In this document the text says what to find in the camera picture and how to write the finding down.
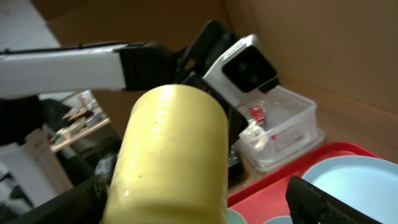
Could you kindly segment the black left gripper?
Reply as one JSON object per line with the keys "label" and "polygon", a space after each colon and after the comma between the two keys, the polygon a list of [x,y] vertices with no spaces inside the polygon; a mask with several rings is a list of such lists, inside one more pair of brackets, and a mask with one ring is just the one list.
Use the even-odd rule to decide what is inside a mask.
{"label": "black left gripper", "polygon": [[210,80],[210,76],[222,74],[220,56],[237,40],[237,35],[222,23],[208,21],[199,36],[184,50],[176,71],[176,83],[207,92],[224,109],[228,119],[230,145],[239,139],[239,134],[248,126],[248,122],[226,99],[226,94],[221,92],[222,88]]}

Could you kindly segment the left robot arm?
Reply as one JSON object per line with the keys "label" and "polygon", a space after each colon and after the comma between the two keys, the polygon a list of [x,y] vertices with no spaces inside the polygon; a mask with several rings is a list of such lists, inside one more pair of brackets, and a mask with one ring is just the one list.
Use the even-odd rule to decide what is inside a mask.
{"label": "left robot arm", "polygon": [[157,42],[109,42],[1,52],[1,144],[24,144],[44,124],[38,96],[78,90],[147,91],[186,84],[214,97],[224,109],[229,141],[248,126],[244,116],[203,76],[237,36],[209,21],[195,41],[173,52]]}

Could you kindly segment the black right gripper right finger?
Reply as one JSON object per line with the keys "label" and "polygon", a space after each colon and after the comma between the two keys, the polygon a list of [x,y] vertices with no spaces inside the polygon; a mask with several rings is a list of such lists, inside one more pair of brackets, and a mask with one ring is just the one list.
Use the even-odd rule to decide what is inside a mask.
{"label": "black right gripper right finger", "polygon": [[296,175],[285,199],[293,224],[380,224]]}

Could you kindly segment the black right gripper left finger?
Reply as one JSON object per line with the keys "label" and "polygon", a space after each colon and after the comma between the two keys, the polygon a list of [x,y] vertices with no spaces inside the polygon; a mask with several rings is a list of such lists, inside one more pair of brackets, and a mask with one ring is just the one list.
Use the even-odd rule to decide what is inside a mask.
{"label": "black right gripper left finger", "polygon": [[98,224],[108,198],[108,185],[100,176],[56,196],[7,224]]}

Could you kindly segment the yellow plastic cup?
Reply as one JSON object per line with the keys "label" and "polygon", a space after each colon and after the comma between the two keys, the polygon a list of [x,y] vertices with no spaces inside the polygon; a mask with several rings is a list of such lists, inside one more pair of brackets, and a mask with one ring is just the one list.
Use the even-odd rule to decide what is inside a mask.
{"label": "yellow plastic cup", "polygon": [[187,85],[148,91],[131,111],[103,223],[225,223],[228,147],[212,96]]}

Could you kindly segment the red snack wrapper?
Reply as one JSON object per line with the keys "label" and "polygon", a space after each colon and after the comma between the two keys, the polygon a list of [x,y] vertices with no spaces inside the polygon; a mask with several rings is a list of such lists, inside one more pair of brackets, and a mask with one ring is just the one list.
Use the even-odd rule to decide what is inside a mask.
{"label": "red snack wrapper", "polygon": [[266,120],[264,110],[261,105],[256,105],[249,108],[249,113],[257,124],[261,124]]}

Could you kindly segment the green bowl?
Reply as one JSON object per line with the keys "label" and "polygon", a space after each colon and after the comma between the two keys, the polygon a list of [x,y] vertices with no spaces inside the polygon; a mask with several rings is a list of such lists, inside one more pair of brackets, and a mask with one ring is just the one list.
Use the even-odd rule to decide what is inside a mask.
{"label": "green bowl", "polygon": [[237,211],[227,209],[227,224],[247,224],[245,218]]}

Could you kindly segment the light blue bowl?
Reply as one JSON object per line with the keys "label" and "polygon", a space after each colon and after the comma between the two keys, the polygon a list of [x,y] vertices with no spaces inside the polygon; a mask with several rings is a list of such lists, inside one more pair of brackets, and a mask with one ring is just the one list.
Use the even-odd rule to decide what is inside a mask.
{"label": "light blue bowl", "polygon": [[279,216],[266,221],[264,224],[293,224],[290,216]]}

